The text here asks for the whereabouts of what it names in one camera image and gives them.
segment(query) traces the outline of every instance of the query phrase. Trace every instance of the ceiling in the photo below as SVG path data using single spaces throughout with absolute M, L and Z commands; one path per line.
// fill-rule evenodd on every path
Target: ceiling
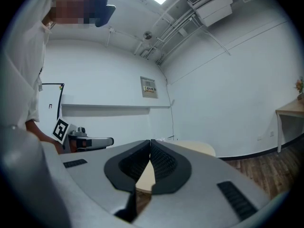
M 134 53 L 139 43 L 143 41 L 137 53 L 140 55 L 145 49 L 151 48 L 157 41 L 156 37 L 159 37 L 168 27 L 169 23 L 165 19 L 170 19 L 174 22 L 174 20 L 190 9 L 186 0 L 181 0 L 170 9 L 165 19 L 161 19 L 152 30 L 153 24 L 158 20 L 160 15 L 175 1 L 166 0 L 160 5 L 154 0 L 109 0 L 109 4 L 116 6 L 116 11 L 106 26 L 96 28 L 94 25 L 80 27 L 80 25 L 66 26 L 56 24 L 52 28 L 50 40 L 79 39 L 106 45 L 110 33 L 109 27 L 112 27 L 116 32 L 111 33 L 108 46 Z M 149 41 L 143 40 L 144 32 L 149 30 L 153 31 L 153 38 Z M 164 51 L 156 51 L 150 60 L 157 61 L 162 53 L 166 53 L 166 51 L 173 48 L 182 39 L 183 36 L 178 33 L 164 48 Z

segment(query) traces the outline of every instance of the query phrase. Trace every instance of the wooden floor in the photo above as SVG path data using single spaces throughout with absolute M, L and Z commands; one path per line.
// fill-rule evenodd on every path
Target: wooden floor
M 238 171 L 252 179 L 273 199 L 279 193 L 290 190 L 304 161 L 304 138 L 282 149 L 281 153 L 239 160 L 227 161 Z M 137 192 L 138 214 L 148 205 L 151 195 Z

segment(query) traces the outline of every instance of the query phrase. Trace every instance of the hand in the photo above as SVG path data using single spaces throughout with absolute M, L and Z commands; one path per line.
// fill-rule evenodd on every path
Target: hand
M 63 154 L 64 153 L 63 152 L 63 147 L 62 147 L 61 143 L 59 143 L 58 141 L 54 141 L 53 145 L 55 146 L 58 154 Z
M 86 147 L 86 141 L 82 141 L 82 146 L 85 148 Z M 76 153 L 77 152 L 77 143 L 76 140 L 70 140 L 70 149 L 71 153 Z

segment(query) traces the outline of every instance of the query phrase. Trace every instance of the electrical wire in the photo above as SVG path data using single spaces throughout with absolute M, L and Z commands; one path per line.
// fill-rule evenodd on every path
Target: electrical wire
M 186 15 L 188 16 L 188 19 L 195 13 L 195 11 L 193 9 L 189 9 L 186 13 L 184 13 L 177 21 L 175 21 L 175 23 L 169 27 L 166 31 L 163 32 L 163 34 L 161 35 L 160 39 L 165 39 L 165 36 L 172 33 L 175 29 L 177 29 L 177 27 L 182 24 L 183 22 L 180 22 Z M 149 52 L 144 56 L 144 58 L 148 59 L 148 57 L 150 56 L 150 54 L 154 51 L 154 48 L 157 48 L 157 46 L 159 44 L 161 44 L 162 42 L 160 42 L 159 40 L 154 44 L 154 46 L 152 48 L 150 48 Z
M 52 23 L 50 29 L 52 29 L 54 26 L 56 25 L 56 23 Z
M 192 19 L 192 22 L 193 22 L 193 24 L 195 24 L 195 26 L 196 26 L 197 28 L 200 27 L 200 24 L 197 22 L 197 20 L 195 19 L 195 17 Z
M 204 30 L 203 28 L 202 30 L 206 35 L 209 35 L 212 39 L 214 39 L 227 52 L 229 56 L 231 56 L 230 52 L 226 49 L 226 47 L 224 47 L 224 45 L 218 39 L 216 39 L 214 35 L 212 35 L 209 31 Z
M 203 27 L 200 26 L 199 28 L 197 28 L 195 31 L 193 31 L 190 35 L 188 35 L 186 38 L 184 38 L 179 44 L 177 44 L 173 49 L 171 49 L 170 52 L 168 52 L 162 59 L 161 59 L 161 62 L 162 63 L 164 61 L 164 59 L 169 55 L 171 54 L 177 47 L 179 47 L 182 43 L 184 43 L 187 39 L 189 39 L 195 32 L 197 32 L 199 29 L 201 29 Z
M 180 0 L 176 0 L 174 3 L 172 3 L 167 9 L 166 11 L 164 11 L 164 13 L 158 18 L 158 20 L 153 24 L 152 29 L 156 26 L 156 24 L 169 12 L 170 9 L 172 9 L 175 4 L 177 4 Z
M 168 79 L 167 79 L 166 75 L 163 73 L 162 69 L 159 67 L 159 65 L 157 65 L 157 67 L 159 68 L 159 70 L 161 71 L 161 73 L 166 78 L 166 89 L 167 89 L 167 94 L 168 94 L 168 98 L 169 98 L 169 101 L 170 101 L 170 110 L 171 110 L 171 118 L 172 118 L 172 136 L 169 137 L 169 138 L 173 138 L 173 140 L 174 140 L 174 120 L 173 120 L 173 112 L 172 112 L 172 106 L 171 106 L 171 99 L 170 99 L 170 95 L 169 95 L 169 92 L 168 92 Z
M 187 20 L 186 22 L 184 22 L 184 23 L 182 24 L 182 26 L 181 26 L 180 28 L 178 28 L 174 33 L 172 33 L 172 34 L 170 35 L 170 37 L 166 40 L 166 42 L 163 43 L 162 49 L 164 48 L 165 45 L 167 45 L 167 44 L 169 43 L 169 40 L 171 40 L 171 39 L 179 32 L 180 29 L 183 29 L 183 28 L 184 28 L 185 26 L 187 26 L 189 23 L 190 23 L 190 20 Z

